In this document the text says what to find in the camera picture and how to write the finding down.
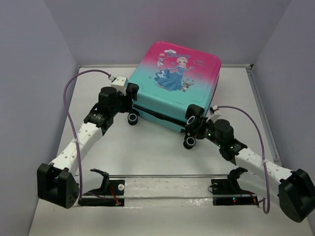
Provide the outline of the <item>pink and teal suitcase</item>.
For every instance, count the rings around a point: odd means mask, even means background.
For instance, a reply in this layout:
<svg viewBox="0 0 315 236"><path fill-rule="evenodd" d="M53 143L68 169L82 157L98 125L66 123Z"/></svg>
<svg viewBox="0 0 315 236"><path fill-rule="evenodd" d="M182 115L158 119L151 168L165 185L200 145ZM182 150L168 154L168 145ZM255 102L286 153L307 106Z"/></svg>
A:
<svg viewBox="0 0 315 236"><path fill-rule="evenodd" d="M191 149L197 135L186 130L190 117L204 117L214 97L221 69L219 57L158 41L129 78L138 85L134 110L141 118L179 133Z"/></svg>

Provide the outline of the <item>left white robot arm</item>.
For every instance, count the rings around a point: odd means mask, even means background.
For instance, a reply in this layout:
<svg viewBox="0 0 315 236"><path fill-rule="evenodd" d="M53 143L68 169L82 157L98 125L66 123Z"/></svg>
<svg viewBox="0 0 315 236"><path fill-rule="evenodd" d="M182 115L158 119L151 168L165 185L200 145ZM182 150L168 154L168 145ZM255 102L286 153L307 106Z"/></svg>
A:
<svg viewBox="0 0 315 236"><path fill-rule="evenodd" d="M82 160L114 122L118 113L130 113L137 99L138 85L129 83L125 92L103 87L98 102L84 118L79 131L66 148L49 164L42 163L36 173L40 199L71 208L83 196Z"/></svg>

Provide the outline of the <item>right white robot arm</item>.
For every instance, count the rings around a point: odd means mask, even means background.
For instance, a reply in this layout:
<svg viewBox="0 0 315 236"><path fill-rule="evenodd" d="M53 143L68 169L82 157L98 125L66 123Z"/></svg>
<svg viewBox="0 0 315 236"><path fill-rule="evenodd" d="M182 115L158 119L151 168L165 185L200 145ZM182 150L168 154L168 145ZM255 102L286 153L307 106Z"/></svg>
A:
<svg viewBox="0 0 315 236"><path fill-rule="evenodd" d="M234 165L265 180L265 198L270 189L276 191L276 202L292 221L302 222L315 209L315 186L302 169L296 171L264 160L245 144L234 138L233 127L227 120L215 122L204 117L191 116L186 124L188 132L196 139L208 139L219 147L221 156Z"/></svg>

